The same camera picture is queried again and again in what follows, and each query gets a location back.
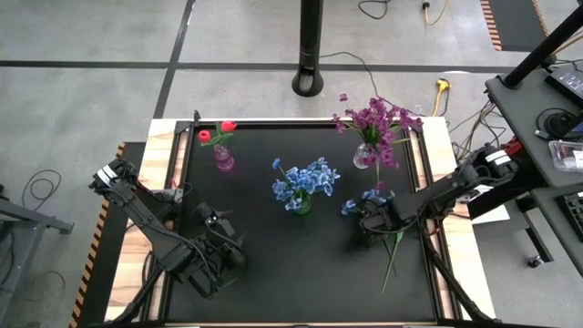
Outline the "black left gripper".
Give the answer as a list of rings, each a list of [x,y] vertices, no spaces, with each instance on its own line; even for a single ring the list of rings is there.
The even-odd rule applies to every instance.
[[[193,211],[197,224],[194,241],[214,278],[220,278],[225,271],[244,271],[248,268],[248,257],[241,241],[235,241],[236,231],[225,218],[226,214],[230,214],[230,210],[218,211],[207,203],[201,203]]]

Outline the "blue artificial flower bunch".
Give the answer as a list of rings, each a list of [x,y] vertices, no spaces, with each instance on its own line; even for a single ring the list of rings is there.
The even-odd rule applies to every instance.
[[[313,194],[323,193],[325,196],[331,197],[334,191],[334,184],[341,177],[341,174],[337,169],[332,169],[324,157],[320,157],[314,162],[316,168],[312,176],[315,178],[316,189]]]
[[[389,237],[390,244],[394,243],[394,235],[392,234],[381,234],[381,235],[370,235],[370,234],[363,234],[360,231],[358,226],[360,215],[358,210],[358,204],[360,202],[375,202],[377,204],[384,204],[386,202],[390,202],[394,197],[394,193],[391,191],[387,196],[383,196],[379,190],[372,189],[367,190],[362,194],[362,197],[359,201],[356,200],[347,200],[341,209],[341,214],[343,216],[353,216],[357,219],[356,222],[356,231],[350,237],[349,243],[349,250],[352,252],[362,252],[369,250],[373,244],[377,241],[380,241],[383,245],[383,236],[387,235]]]
[[[290,206],[294,199],[306,194],[311,196],[315,192],[316,183],[315,178],[312,176],[316,168],[315,162],[310,164],[305,169],[298,169],[297,167],[293,167],[291,169],[284,170],[281,166],[281,160],[276,158],[272,162],[272,167],[278,170],[283,176],[283,179],[276,179],[275,182],[271,185],[272,191],[276,197],[276,200],[283,201],[285,203],[284,208],[287,211],[292,211]]]

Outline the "purple artificial flower bunch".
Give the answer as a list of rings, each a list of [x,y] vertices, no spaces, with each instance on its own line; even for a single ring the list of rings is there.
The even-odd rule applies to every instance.
[[[342,120],[337,114],[332,115],[332,121],[339,134],[345,130],[355,131],[362,139],[364,145],[371,151],[378,152],[378,143],[388,131],[388,113],[382,97],[372,97],[367,108],[355,110],[348,105],[348,96],[345,93],[339,95],[339,101],[346,106],[344,114],[349,120]]]
[[[393,144],[396,141],[396,133],[388,131],[383,134],[376,133],[375,138],[370,138],[365,142],[366,152],[362,157],[361,162],[367,166],[375,166],[376,184],[374,188],[376,190],[381,190],[384,187],[381,178],[381,165],[392,169],[397,169],[399,167],[398,162],[394,158]]]
[[[397,141],[396,133],[401,129],[413,128],[420,130],[423,121],[413,118],[406,108],[392,106],[388,108],[385,103],[375,99],[371,105],[373,146],[377,150],[389,149]]]

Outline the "green patterned glass vase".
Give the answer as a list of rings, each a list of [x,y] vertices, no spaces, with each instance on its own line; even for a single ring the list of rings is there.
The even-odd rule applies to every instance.
[[[312,200],[309,194],[300,196],[291,202],[290,209],[297,215],[307,214],[312,207]]]

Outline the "clear glass vase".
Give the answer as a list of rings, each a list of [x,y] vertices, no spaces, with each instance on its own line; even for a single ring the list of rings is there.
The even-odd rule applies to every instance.
[[[357,169],[367,169],[377,160],[376,150],[369,144],[363,143],[358,146],[353,155],[353,165]]]

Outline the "pink ribbed glass vase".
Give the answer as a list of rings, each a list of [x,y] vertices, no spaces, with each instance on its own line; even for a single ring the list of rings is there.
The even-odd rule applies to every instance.
[[[230,154],[230,151],[222,144],[218,144],[214,147],[214,158],[219,170],[231,171],[233,169],[234,158]]]

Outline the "white board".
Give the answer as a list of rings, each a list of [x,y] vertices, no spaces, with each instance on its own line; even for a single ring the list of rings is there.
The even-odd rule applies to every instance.
[[[470,197],[470,200],[476,200],[479,196],[487,193],[491,189],[492,189],[492,187],[489,187],[486,185],[478,185],[472,191],[472,196]],[[509,220],[509,219],[510,219],[510,216],[508,214],[508,211],[506,210],[506,206],[500,205],[500,206],[494,208],[493,210],[491,210],[485,214],[482,214],[481,216],[473,218],[472,223],[474,225],[476,225],[476,224],[491,223],[491,222],[497,222],[497,221]]]

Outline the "black mat with striped edge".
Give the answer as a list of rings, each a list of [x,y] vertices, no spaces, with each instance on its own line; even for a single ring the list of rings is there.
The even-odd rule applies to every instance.
[[[537,0],[480,0],[496,51],[530,52],[548,35]]]
[[[141,285],[150,243],[113,203],[102,199],[67,328],[89,328],[122,314]]]

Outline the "red device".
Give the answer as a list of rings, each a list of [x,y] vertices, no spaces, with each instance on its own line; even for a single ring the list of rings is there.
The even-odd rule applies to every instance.
[[[502,146],[502,149],[510,158],[519,158],[525,153],[523,144],[516,136],[512,137],[507,143],[505,143]]]

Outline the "grey side desk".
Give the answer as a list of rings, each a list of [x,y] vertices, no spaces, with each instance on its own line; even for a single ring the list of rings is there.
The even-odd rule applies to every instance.
[[[545,217],[551,230],[557,236],[569,259],[583,277],[583,243],[571,229],[566,216],[557,205],[556,198],[565,194],[583,191],[583,184],[560,187],[538,188],[530,191],[539,210]]]
[[[559,188],[581,184],[583,173],[556,169],[548,142],[535,136],[537,117],[545,109],[561,108],[572,114],[580,112],[575,104],[545,81],[547,75],[545,69],[534,70],[517,88],[508,88],[503,85],[502,77],[495,77],[486,81],[486,91],[548,185]]]

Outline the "black pole stand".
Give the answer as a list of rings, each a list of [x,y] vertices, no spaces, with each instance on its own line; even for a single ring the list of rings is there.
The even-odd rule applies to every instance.
[[[300,54],[292,90],[301,97],[314,97],[323,89],[320,49],[324,0],[301,0]]]

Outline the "grey metal stand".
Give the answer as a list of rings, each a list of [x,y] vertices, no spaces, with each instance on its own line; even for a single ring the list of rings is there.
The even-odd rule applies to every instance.
[[[12,202],[0,184],[0,328],[10,327],[20,303],[36,304],[65,289],[66,280],[60,273],[49,271],[33,277],[30,270],[46,230],[69,234],[73,227]]]

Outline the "black keyboard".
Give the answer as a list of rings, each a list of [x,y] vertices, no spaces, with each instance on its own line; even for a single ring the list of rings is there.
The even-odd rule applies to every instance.
[[[558,196],[556,202],[571,229],[583,243],[583,191]]]

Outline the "clear plastic box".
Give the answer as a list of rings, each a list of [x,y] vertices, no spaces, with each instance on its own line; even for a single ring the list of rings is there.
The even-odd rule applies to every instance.
[[[583,173],[583,143],[552,140],[548,146],[556,169]]]

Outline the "black keypad device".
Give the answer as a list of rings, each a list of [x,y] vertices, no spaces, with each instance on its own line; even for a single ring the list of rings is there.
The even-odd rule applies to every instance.
[[[556,68],[545,82],[583,110],[583,71],[577,66]]]

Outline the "black slanted pole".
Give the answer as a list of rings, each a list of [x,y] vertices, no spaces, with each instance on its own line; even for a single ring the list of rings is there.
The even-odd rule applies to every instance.
[[[548,57],[556,55],[562,50],[576,43],[583,35],[574,37],[583,28],[583,0],[578,7],[517,67],[502,78],[502,84],[508,88],[517,88],[520,83],[537,67],[542,65]]]

